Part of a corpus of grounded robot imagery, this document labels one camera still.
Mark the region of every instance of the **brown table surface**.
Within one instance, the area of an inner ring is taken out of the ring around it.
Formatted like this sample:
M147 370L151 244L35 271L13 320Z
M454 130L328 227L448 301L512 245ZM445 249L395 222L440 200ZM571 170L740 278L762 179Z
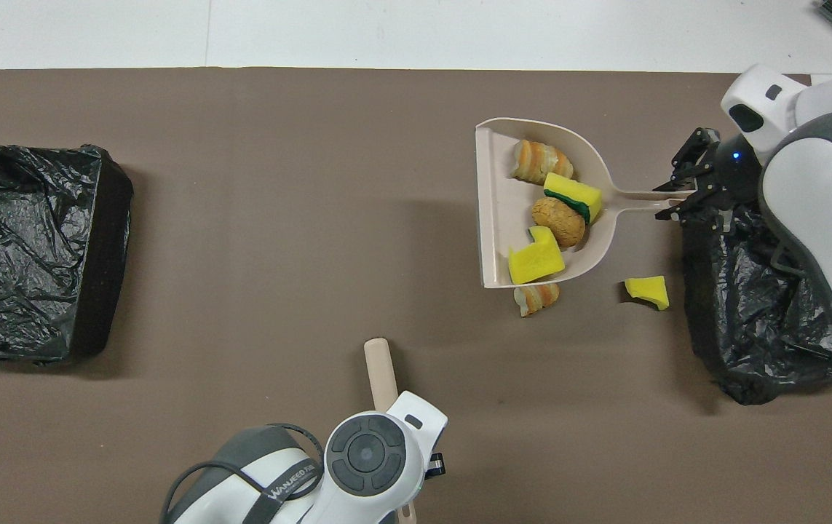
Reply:
M689 348L678 228L623 215L604 261L521 319L483 289L473 126L576 130L663 182L729 74L0 72L0 143L106 147L136 196L109 345L0 364L0 522L156 521L239 429L325 439L372 408L362 343L450 417L424 522L832 522L832 387L733 404ZM619 300L667 276L673 306Z

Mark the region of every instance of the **black box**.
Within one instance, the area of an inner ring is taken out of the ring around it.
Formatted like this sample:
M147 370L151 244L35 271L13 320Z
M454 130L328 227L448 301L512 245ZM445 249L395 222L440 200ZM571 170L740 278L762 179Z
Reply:
M0 146L0 359L106 347L122 289L132 183L96 146Z

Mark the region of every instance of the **dustpan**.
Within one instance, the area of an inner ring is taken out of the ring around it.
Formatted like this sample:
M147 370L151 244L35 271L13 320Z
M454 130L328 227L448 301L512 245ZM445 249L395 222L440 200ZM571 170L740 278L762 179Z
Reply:
M682 202L692 191L622 191L600 154L578 133L555 124L525 119L489 119L475 128L477 150L477 220L483 287L520 287L564 282L600 263L613 239L620 213L658 213ZM515 285L510 279L510 249L529 245L535 226L529 209L544 194L541 186L512 178L519 140L558 147L574 165L574 179L603 192L603 209L578 245L562 252L565 269L535 282Z

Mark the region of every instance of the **sponge piece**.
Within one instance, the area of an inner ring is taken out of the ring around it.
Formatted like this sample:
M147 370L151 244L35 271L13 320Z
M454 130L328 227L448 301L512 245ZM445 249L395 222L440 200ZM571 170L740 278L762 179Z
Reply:
M581 213L586 223L595 221L603 206L603 193L599 189L553 172L545 176L545 195L565 202Z
M512 283L527 283L565 269L565 259L551 229L532 226L532 245L519 251L510 250L510 278Z
M641 298L658 306L658 311L668 309L668 289L665 288L665 278L662 276L644 279L626 279L626 292L632 298Z

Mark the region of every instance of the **plastic bag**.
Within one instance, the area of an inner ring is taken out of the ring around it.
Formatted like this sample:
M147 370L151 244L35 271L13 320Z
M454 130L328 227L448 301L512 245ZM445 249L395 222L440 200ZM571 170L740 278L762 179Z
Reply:
M104 149L0 146L0 358L102 351L132 194Z
M693 352L743 405L832 381L832 332L793 259L772 266L778 239L758 206L682 216L685 311Z

